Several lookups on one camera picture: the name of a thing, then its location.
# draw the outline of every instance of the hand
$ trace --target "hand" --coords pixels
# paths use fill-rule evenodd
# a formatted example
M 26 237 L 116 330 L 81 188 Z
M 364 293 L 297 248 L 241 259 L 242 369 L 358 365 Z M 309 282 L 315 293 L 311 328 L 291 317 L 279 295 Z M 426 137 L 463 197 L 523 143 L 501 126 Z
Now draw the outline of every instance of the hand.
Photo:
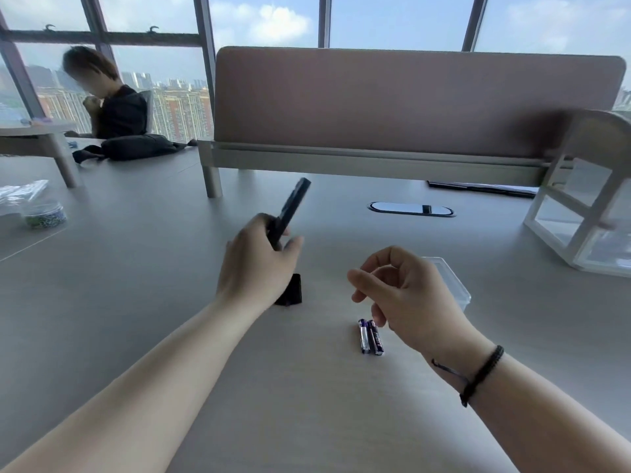
M 285 291 L 304 241 L 296 237 L 282 251 L 272 249 L 266 236 L 272 219 L 268 214 L 257 214 L 228 242 L 217 284 L 218 299 L 245 302 L 257 315 Z
M 454 346 L 481 337 L 436 266 L 401 247 L 374 253 L 360 269 L 349 270 L 348 280 L 357 289 L 354 302 L 367 297 L 374 301 L 371 310 L 377 326 L 387 321 L 401 340 L 427 361 L 445 358 Z
M 96 96 L 87 96 L 83 100 L 83 106 L 89 114 L 93 115 L 101 109 L 101 101 Z

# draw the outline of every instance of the black shirt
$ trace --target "black shirt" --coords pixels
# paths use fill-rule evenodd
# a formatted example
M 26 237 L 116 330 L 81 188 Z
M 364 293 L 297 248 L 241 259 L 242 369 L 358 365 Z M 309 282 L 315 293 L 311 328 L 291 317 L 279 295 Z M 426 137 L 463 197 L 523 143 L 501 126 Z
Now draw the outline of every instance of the black shirt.
M 145 134 L 147 102 L 141 94 L 126 84 L 103 100 L 99 113 L 99 139 Z

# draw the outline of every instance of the plastic bag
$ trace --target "plastic bag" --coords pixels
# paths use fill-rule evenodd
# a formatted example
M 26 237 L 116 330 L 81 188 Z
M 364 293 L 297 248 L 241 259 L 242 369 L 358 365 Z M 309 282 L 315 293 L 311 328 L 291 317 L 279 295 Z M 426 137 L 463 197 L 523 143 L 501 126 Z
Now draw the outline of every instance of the plastic bag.
M 20 213 L 21 206 L 35 200 L 47 185 L 47 179 L 40 179 L 22 186 L 0 187 L 0 215 Z

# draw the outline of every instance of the table leg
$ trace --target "table leg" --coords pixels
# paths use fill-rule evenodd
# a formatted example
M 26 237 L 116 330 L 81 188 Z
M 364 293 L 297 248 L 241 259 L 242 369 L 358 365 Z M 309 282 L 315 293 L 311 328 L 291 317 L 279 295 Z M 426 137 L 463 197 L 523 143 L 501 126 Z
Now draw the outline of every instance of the table leg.
M 79 187 L 83 185 L 79 169 L 77 169 L 72 152 L 68 148 L 66 137 L 61 133 L 55 133 L 41 135 L 39 138 L 44 151 L 55 159 L 66 186 Z
M 219 176 L 219 169 L 202 165 L 201 171 L 204 174 L 207 196 L 210 198 L 223 196 L 222 178 Z

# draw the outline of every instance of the sky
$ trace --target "sky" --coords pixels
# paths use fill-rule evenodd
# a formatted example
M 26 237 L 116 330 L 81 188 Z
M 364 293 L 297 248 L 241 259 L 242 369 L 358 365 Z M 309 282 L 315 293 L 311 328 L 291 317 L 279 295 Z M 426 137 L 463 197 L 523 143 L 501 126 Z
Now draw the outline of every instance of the sky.
M 217 48 L 316 47 L 319 0 L 210 0 Z M 332 48 L 460 50 L 473 0 L 333 0 Z M 100 0 L 111 31 L 194 33 L 193 0 Z M 79 0 L 0 0 L 10 28 L 87 30 Z M 58 68 L 67 47 L 20 44 Z M 631 60 L 631 0 L 489 0 L 477 51 L 619 55 Z M 205 77 L 199 48 L 115 47 L 121 71 L 154 81 Z M 631 87 L 631 76 L 624 85 Z

